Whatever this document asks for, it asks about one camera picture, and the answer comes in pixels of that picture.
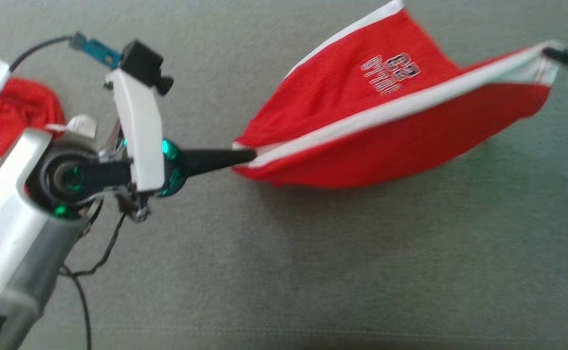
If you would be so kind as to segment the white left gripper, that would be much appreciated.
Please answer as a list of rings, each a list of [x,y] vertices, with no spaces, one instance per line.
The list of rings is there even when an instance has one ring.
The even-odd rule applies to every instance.
[[[168,156],[177,152],[171,142],[164,141],[153,88],[119,68],[105,81],[112,86],[119,121],[99,155],[109,161],[128,161],[130,180],[126,189],[119,190],[120,208],[134,222],[144,222],[151,214],[151,197],[173,193],[183,184],[183,179],[173,178],[179,172],[166,164]],[[184,149],[182,154],[186,177],[232,168],[257,157],[253,149]]]

